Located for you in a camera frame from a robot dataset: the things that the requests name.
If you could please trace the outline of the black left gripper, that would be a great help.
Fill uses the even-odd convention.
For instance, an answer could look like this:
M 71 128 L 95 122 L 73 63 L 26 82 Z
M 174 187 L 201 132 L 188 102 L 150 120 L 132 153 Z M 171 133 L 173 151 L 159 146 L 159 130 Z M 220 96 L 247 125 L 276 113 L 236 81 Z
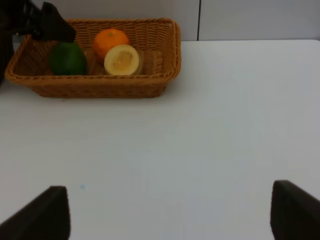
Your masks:
M 32 0 L 0 1 L 0 35 L 33 35 L 40 41 L 73 43 L 76 30 L 50 2 Z

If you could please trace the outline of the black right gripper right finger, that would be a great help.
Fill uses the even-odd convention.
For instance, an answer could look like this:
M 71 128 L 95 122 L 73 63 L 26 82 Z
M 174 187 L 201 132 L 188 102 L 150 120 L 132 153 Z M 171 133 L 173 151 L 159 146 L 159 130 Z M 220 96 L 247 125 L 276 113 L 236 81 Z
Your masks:
M 288 180 L 272 187 L 270 227 L 276 240 L 318 240 L 320 201 Z

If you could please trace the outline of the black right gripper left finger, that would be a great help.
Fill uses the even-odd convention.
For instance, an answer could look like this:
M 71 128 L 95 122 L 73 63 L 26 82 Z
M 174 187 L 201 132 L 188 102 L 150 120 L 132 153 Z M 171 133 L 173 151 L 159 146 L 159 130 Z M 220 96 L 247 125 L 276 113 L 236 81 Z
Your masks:
M 65 186 L 51 186 L 0 224 L 2 240 L 68 240 L 71 214 Z

